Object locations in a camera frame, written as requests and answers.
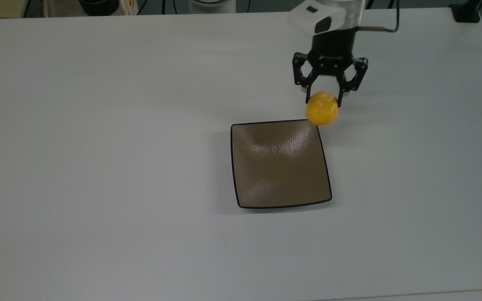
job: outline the white tabletop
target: white tabletop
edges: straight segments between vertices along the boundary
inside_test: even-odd
[[[482,23],[401,18],[321,128],[333,200],[263,211],[229,130],[304,117],[285,13],[0,20],[0,301],[482,289]]]

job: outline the floor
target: floor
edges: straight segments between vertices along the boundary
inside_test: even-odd
[[[75,11],[73,8],[80,8],[78,0],[52,0],[59,4],[59,6],[67,5],[69,8],[67,12],[58,16],[78,16],[84,15],[82,11]],[[138,3],[144,3],[145,0],[138,0]],[[167,0],[166,14],[174,14],[173,3],[176,1],[176,8],[179,14],[189,13],[189,0]],[[289,11],[300,4],[303,0],[237,0],[237,11],[246,12],[249,8],[250,12],[273,12],[273,11]],[[386,8],[389,0],[375,0],[372,9]],[[402,8],[445,8],[449,4],[464,3],[465,0],[402,0],[400,6]],[[31,0],[29,8],[26,12],[27,18],[42,17],[41,0]],[[149,0],[145,8],[142,10],[142,15],[159,15],[161,14],[161,2],[159,0]]]

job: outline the square plate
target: square plate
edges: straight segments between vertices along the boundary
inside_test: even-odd
[[[233,184],[241,208],[281,208],[332,198],[319,128],[308,120],[234,124]]]

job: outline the yellow ball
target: yellow ball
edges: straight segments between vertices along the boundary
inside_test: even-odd
[[[317,126],[329,125],[338,116],[338,101],[327,92],[317,92],[306,105],[306,118]]]

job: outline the black bowl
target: black bowl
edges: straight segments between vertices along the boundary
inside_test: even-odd
[[[87,15],[112,15],[118,9],[118,0],[79,0]]]

